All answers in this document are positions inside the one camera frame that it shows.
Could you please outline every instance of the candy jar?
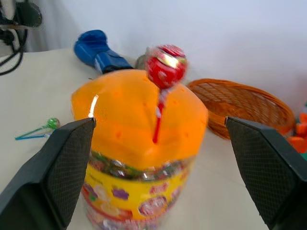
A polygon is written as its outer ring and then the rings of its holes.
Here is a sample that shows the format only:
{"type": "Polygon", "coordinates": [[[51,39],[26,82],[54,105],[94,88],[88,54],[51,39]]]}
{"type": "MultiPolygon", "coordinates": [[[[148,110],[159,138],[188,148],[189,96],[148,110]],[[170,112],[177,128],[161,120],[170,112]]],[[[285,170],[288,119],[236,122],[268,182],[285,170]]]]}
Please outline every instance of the candy jar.
{"type": "Polygon", "coordinates": [[[73,93],[74,118],[96,118],[82,195],[97,230],[156,229],[176,207],[208,120],[179,83],[186,67],[180,49],[158,46],[146,70],[111,72],[73,93]]]}

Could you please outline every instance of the jar label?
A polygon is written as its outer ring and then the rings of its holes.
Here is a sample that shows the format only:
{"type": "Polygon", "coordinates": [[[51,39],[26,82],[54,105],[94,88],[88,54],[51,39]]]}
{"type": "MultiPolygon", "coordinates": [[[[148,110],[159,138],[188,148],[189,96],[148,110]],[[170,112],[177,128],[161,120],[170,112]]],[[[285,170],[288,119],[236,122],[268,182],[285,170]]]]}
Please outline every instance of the jar label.
{"type": "Polygon", "coordinates": [[[185,185],[190,167],[159,181],[129,181],[88,165],[82,194],[96,212],[117,220],[151,221],[168,211],[185,185]]]}

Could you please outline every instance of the white table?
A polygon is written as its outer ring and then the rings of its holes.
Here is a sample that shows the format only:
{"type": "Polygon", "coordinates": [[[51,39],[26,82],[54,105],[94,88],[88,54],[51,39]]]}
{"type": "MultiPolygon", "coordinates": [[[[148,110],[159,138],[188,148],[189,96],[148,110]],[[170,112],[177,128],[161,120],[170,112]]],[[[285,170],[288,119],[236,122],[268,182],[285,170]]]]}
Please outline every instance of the white table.
{"type": "MultiPolygon", "coordinates": [[[[46,141],[14,137],[50,117],[63,124],[73,121],[71,94],[96,76],[96,70],[64,49],[27,53],[15,72],[0,77],[0,192],[46,141]]],[[[68,230],[91,229],[79,202],[68,230]]],[[[207,131],[187,187],[162,229],[268,229],[241,179],[230,141],[207,131]]]]}

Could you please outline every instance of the wicker basket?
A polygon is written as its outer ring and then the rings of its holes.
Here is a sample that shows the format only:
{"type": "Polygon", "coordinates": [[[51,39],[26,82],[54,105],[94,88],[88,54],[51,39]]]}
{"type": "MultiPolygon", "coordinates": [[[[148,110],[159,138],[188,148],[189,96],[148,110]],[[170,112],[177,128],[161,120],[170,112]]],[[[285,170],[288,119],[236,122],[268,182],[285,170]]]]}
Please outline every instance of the wicker basket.
{"type": "Polygon", "coordinates": [[[292,110],[273,95],[227,80],[201,79],[188,84],[209,110],[209,129],[229,138],[226,116],[234,116],[271,126],[286,134],[295,125],[292,110]]]}

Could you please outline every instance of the cable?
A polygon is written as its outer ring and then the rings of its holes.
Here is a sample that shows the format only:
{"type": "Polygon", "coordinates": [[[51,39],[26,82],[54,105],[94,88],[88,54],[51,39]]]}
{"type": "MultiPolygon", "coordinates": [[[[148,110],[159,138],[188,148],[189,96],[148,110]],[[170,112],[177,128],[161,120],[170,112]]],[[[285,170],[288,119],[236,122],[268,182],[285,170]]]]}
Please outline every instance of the cable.
{"type": "Polygon", "coordinates": [[[12,67],[11,69],[7,70],[7,71],[4,71],[4,72],[0,73],[0,76],[8,74],[8,73],[11,73],[14,70],[16,70],[19,67],[19,65],[21,64],[21,61],[23,60],[23,57],[24,57],[24,46],[25,46],[25,43],[26,43],[26,40],[27,40],[27,37],[28,37],[28,30],[24,30],[24,38],[23,39],[21,39],[20,33],[17,30],[15,30],[15,31],[17,33],[17,37],[18,37],[19,44],[20,44],[19,48],[12,55],[10,55],[7,59],[2,61],[0,63],[0,67],[2,65],[4,65],[5,63],[7,63],[8,61],[10,61],[18,53],[20,53],[20,56],[19,56],[19,59],[18,59],[17,63],[15,64],[15,66],[12,67]]]}

